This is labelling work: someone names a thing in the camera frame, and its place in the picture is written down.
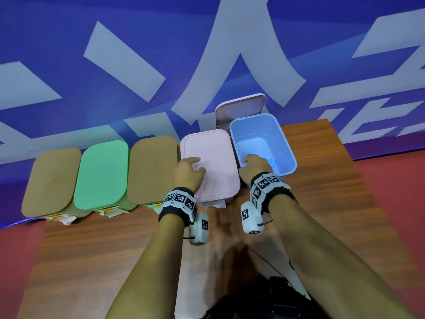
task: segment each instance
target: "forearm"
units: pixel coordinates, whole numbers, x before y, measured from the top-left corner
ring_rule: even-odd
[[[171,319],[182,262],[184,223],[165,215],[115,298],[106,319]]]
[[[286,195],[270,214],[306,290],[332,318],[414,318],[385,282]]]

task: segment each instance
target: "person's right forearm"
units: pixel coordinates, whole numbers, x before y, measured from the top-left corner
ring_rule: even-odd
[[[269,211],[302,284],[332,318],[415,318],[366,263],[291,198],[275,196]]]

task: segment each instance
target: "red carpet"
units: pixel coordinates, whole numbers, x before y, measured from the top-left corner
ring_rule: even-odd
[[[385,210],[413,259],[425,273],[425,150],[356,161],[367,186]],[[35,262],[44,223],[0,230],[0,313],[15,319]],[[425,286],[396,291],[420,319],[425,319]]]

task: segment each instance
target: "person's left forearm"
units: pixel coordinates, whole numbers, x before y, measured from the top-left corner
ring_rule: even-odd
[[[173,318],[182,262],[183,220],[162,217],[105,319]]]

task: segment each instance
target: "open blue box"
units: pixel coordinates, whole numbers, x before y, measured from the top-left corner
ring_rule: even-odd
[[[235,119],[230,124],[230,133],[241,167],[247,154],[256,154],[268,160],[273,172],[287,176],[297,168],[297,161],[285,135],[276,120],[268,113]]]

